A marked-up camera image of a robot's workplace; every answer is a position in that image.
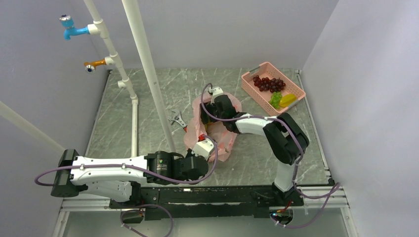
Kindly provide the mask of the pink plastic bag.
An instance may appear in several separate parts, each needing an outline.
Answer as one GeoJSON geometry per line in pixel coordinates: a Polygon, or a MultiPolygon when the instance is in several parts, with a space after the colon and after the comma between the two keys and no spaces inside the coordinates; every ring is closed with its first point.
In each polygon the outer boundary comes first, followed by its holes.
{"type": "Polygon", "coordinates": [[[200,118],[200,103],[200,96],[192,103],[193,116],[187,125],[187,132],[183,138],[184,144],[187,148],[192,149],[197,143],[200,135],[208,135],[217,143],[218,160],[226,161],[233,150],[237,134],[228,131],[221,121],[211,122],[210,125],[204,125],[200,118]]]}

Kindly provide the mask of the green fake grapes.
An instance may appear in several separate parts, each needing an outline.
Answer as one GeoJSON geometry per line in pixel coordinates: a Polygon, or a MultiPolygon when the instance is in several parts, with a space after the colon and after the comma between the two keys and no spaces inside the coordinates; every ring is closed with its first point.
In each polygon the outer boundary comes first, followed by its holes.
{"type": "Polygon", "coordinates": [[[282,93],[274,91],[270,97],[269,104],[276,110],[280,109],[280,101],[282,99],[282,93]]]}

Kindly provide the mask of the purple fake grapes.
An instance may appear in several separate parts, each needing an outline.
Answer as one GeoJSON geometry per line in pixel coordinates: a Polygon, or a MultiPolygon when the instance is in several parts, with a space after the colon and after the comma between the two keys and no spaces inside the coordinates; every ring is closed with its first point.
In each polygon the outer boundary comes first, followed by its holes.
{"type": "Polygon", "coordinates": [[[268,77],[261,78],[260,76],[254,76],[252,81],[259,91],[270,91],[271,93],[274,91],[281,92],[286,86],[282,79],[277,78],[269,79],[268,77]]]}

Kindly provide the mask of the yellow fake fruit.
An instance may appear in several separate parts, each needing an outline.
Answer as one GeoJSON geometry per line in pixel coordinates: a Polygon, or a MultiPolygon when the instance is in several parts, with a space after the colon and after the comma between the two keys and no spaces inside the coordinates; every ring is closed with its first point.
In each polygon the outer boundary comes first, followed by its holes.
{"type": "Polygon", "coordinates": [[[285,96],[282,96],[282,98],[279,101],[279,106],[282,108],[288,107],[296,100],[297,97],[294,94],[287,94],[285,96]]]}

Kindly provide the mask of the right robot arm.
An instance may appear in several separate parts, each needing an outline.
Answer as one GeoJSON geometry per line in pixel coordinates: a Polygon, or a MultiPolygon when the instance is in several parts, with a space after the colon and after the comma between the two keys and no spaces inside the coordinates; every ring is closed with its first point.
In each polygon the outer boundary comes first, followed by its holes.
{"type": "Polygon", "coordinates": [[[287,113],[263,117],[237,112],[229,97],[223,93],[206,103],[202,93],[200,101],[202,111],[210,120],[222,122],[228,131],[260,135],[267,139],[279,161],[272,198],[278,205],[286,204],[296,192],[297,166],[309,145],[309,139],[294,119],[287,113]]]}

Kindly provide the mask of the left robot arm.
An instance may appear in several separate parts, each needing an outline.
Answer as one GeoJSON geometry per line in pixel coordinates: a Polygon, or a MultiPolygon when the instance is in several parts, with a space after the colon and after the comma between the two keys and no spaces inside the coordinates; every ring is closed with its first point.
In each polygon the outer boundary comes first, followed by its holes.
{"type": "Polygon", "coordinates": [[[51,196],[72,198],[86,193],[136,207],[142,201],[142,184],[199,183],[209,172],[211,153],[213,149],[188,149],[186,156],[157,151],[133,158],[103,159],[83,157],[68,149],[59,161],[51,196]]]}

